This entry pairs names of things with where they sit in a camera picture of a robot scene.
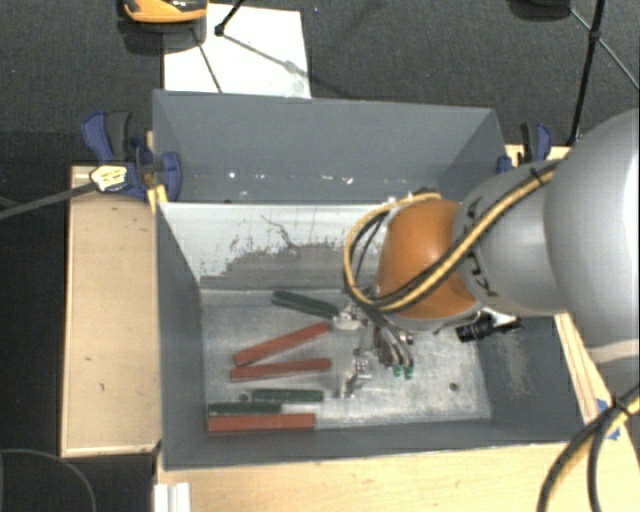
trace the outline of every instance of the wooden table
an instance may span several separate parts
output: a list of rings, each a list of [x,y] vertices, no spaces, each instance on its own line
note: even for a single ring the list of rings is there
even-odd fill
[[[87,171],[74,168],[74,186],[86,182]],[[151,211],[121,196],[91,193],[72,201],[69,225],[62,456],[152,452],[161,428]],[[596,398],[609,399],[607,389],[571,320],[561,315],[557,324],[581,413],[592,419]],[[530,511],[562,448],[178,472],[159,465],[157,480],[189,482],[194,512]],[[589,509],[585,466],[582,461],[569,474],[552,510]],[[599,478],[606,510],[640,510],[640,471],[626,431],[605,442]]]

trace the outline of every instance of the floor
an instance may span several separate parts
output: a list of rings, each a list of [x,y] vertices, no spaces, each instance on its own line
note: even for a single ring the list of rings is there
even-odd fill
[[[595,0],[573,7],[586,19]],[[314,97],[495,108],[505,140],[543,122],[563,143],[587,34],[574,18],[516,18],[495,0],[265,0],[302,12]],[[79,125],[91,112],[128,110],[151,126],[162,77],[158,36],[132,32],[119,2],[0,5],[0,198],[29,201],[64,190],[72,162],[91,160]],[[640,3],[609,2],[603,37],[635,77]],[[638,106],[638,93],[598,49],[583,131]],[[57,452],[64,330],[64,204],[0,222],[0,446]],[[68,467],[33,454],[4,456],[5,512],[90,510]],[[98,510],[151,510],[149,456],[78,463]],[[60,493],[60,488],[68,492]]]

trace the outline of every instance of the orange object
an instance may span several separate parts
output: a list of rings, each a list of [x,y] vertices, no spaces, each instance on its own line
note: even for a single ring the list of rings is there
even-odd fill
[[[327,332],[329,332],[329,324],[319,322],[304,329],[290,332],[284,336],[273,338],[259,345],[241,350],[233,356],[233,361],[236,363],[236,366],[255,363],[256,361],[307,343]]]
[[[382,245],[376,286],[378,297],[398,290],[451,247],[459,208],[455,201],[434,199],[409,205],[398,212],[387,228]],[[433,293],[399,314],[421,320],[447,318],[467,311],[475,303],[475,297],[454,272]]]
[[[207,420],[207,430],[212,434],[311,430],[315,426],[316,415],[308,413],[212,416]]]
[[[184,23],[206,16],[207,2],[124,0],[124,10],[131,19],[141,23]]]
[[[231,382],[243,382],[286,377],[297,373],[326,372],[329,368],[331,368],[331,359],[304,359],[301,361],[286,361],[284,363],[241,366],[233,368],[229,372],[229,377]]]

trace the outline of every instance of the red stick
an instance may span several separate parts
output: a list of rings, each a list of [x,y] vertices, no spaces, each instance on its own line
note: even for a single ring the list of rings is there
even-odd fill
[[[315,414],[212,416],[207,420],[207,430],[212,434],[274,430],[311,430],[315,425]]]
[[[284,363],[257,364],[241,366],[229,372],[231,382],[260,380],[275,377],[286,377],[296,373],[325,372],[331,368],[331,359],[304,359],[302,361],[287,361]]]
[[[279,354],[280,352],[284,352],[290,348],[302,345],[303,343],[311,341],[312,339],[327,332],[329,332],[329,324],[326,322],[313,324],[309,327],[305,327],[304,329],[290,332],[284,336],[273,338],[265,341],[264,343],[260,343],[259,345],[241,350],[233,356],[233,361],[236,363],[236,366],[246,366],[265,359],[266,357]]]

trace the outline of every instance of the gray bin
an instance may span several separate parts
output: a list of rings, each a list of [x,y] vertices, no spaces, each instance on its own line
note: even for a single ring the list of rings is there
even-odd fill
[[[377,417],[363,416],[356,398],[344,424],[327,413],[312,432],[208,435],[207,401],[245,389],[226,378],[235,347],[253,344],[253,331],[257,342],[318,321],[270,306],[272,289],[339,305],[342,243],[358,217],[425,186],[461,200],[495,172],[504,146],[488,109],[168,92],[154,95],[154,138],[156,152],[178,151],[185,168],[180,202],[157,215],[167,469],[559,441],[581,426],[547,318],[477,345],[449,331],[419,337],[412,381],[380,373],[363,388],[362,403],[377,405]],[[365,277],[377,251],[379,242]],[[333,356],[329,380],[311,381],[327,389],[327,411],[344,407],[329,390],[353,343],[332,333],[291,355]],[[311,385],[290,379],[282,383]],[[385,401],[385,390],[394,400]]]

